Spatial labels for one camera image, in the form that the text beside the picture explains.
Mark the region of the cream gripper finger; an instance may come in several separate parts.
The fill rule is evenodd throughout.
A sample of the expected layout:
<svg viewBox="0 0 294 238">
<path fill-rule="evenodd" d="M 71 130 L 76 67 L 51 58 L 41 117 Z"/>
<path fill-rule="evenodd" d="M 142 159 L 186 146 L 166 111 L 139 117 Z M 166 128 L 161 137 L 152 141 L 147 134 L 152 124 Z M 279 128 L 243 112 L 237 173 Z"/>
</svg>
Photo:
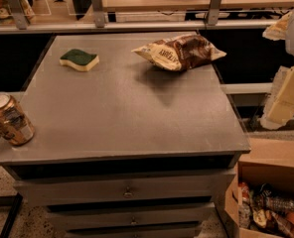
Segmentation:
<svg viewBox="0 0 294 238">
<path fill-rule="evenodd" d="M 291 16 L 291 12 L 283 15 L 275 24 L 265 29 L 265 31 L 262 34 L 262 37 L 272 41 L 284 40 L 288 28 L 288 22 Z"/>
<path fill-rule="evenodd" d="M 285 126 L 294 116 L 294 65 L 281 66 L 275 74 L 260 124 L 268 130 Z"/>
</svg>

